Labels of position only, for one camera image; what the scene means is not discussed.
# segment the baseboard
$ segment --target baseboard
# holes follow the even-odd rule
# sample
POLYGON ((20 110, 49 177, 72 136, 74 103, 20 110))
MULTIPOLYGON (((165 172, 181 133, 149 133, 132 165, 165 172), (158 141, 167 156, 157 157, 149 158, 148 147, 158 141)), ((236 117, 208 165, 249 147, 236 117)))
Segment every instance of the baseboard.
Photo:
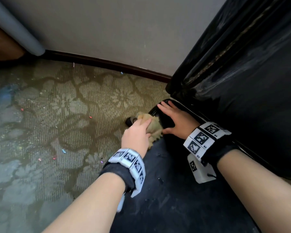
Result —
POLYGON ((102 60, 102 59, 93 58, 89 56, 64 53, 64 52, 59 52, 59 51, 54 51, 54 50, 46 50, 45 54, 43 54, 41 57, 48 60, 75 62, 77 64, 82 64, 82 65, 90 65, 90 66, 105 68, 109 70, 116 70, 116 71, 120 71, 127 74, 134 74, 140 77, 153 79, 159 82, 168 83, 171 80, 171 76, 168 76, 165 74, 160 74, 154 71, 145 70, 145 69, 138 68, 135 66, 102 60))

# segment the floor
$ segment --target floor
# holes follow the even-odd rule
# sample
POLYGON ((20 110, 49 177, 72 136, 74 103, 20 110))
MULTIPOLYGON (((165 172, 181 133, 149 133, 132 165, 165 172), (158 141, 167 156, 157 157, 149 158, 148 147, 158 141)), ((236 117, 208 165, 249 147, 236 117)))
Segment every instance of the floor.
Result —
POLYGON ((165 83, 37 60, 0 70, 0 233, 41 232, 120 147, 165 83))

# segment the finger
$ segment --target finger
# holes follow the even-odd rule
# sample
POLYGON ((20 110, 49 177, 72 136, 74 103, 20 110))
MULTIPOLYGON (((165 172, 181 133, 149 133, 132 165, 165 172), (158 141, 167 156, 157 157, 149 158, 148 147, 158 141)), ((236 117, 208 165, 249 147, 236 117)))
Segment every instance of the finger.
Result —
POLYGON ((178 107, 175 106, 171 101, 168 101, 168 104, 170 105, 171 108, 178 109, 178 107))
POLYGON ((142 119, 137 119, 133 124, 132 124, 132 126, 139 126, 140 124, 141 124, 141 121, 142 121, 142 119))
POLYGON ((162 131, 164 134, 173 134, 173 128, 169 127, 169 128, 165 128, 162 131))
POLYGON ((164 101, 161 102, 162 106, 164 106, 166 109, 171 109, 169 105, 167 105, 164 101))
POLYGON ((157 107, 166 115, 168 115, 169 117, 172 116, 172 111, 169 109, 166 109, 164 106, 162 106, 161 104, 158 104, 157 107))
POLYGON ((147 127, 150 125, 152 119, 149 118, 147 121, 145 121, 143 124, 141 124, 141 126, 143 126, 145 129, 147 129, 147 127))

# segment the floral carpet pattern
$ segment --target floral carpet pattern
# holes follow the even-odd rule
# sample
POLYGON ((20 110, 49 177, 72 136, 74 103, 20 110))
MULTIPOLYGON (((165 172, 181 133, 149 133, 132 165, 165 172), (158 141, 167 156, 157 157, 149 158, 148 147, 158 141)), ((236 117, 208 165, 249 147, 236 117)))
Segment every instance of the floral carpet pattern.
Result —
POLYGON ((169 97, 165 83, 48 60, 1 69, 0 84, 0 233, 41 232, 98 177, 125 119, 169 97))

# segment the white wall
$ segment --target white wall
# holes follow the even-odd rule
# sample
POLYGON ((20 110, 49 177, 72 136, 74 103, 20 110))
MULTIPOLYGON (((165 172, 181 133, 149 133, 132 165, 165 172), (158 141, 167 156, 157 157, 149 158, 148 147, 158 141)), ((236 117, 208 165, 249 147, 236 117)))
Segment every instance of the white wall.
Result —
POLYGON ((225 0, 0 0, 49 50, 173 75, 225 0))

